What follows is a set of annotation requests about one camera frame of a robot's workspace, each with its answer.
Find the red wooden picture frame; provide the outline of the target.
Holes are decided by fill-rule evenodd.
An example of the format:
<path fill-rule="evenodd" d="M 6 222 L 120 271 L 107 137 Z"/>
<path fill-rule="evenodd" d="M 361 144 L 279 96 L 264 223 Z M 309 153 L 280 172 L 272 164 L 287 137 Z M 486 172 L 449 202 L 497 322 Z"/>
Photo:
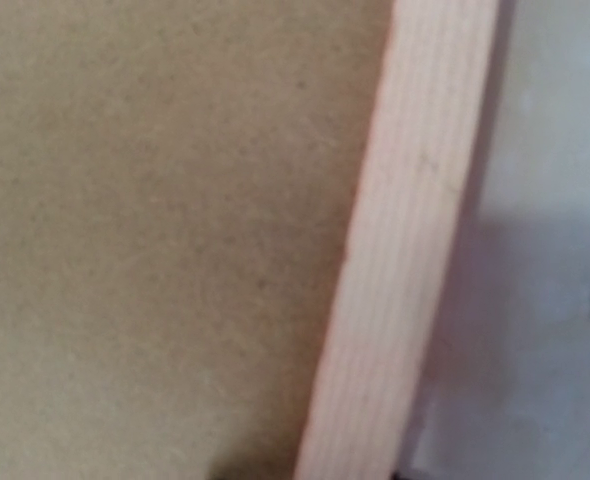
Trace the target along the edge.
<path fill-rule="evenodd" d="M 386 479 L 439 304 L 500 5 L 397 1 L 294 475 Z"/>

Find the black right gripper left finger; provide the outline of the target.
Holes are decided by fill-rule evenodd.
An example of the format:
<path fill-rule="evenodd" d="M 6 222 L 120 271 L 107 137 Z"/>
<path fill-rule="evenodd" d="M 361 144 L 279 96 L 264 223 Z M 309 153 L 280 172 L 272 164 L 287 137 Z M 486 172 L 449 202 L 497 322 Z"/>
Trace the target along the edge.
<path fill-rule="evenodd" d="M 210 480 L 242 480 L 245 478 L 245 470 L 243 468 L 223 468 L 213 471 Z"/>

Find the brown frame backing board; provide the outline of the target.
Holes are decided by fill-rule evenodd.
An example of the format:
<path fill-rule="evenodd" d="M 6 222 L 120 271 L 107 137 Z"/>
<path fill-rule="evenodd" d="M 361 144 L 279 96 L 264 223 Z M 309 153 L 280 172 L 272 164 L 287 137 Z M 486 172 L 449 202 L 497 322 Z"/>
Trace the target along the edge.
<path fill-rule="evenodd" d="M 0 479 L 292 475 L 387 1 L 0 1 Z"/>

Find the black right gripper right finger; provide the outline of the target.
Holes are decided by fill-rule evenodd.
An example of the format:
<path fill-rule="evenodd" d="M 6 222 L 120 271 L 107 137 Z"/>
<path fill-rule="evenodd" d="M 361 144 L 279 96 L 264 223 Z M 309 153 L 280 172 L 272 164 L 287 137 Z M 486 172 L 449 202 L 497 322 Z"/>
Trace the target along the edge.
<path fill-rule="evenodd" d="M 392 480 L 415 480 L 412 475 L 408 475 L 404 472 L 395 471 L 392 473 Z"/>

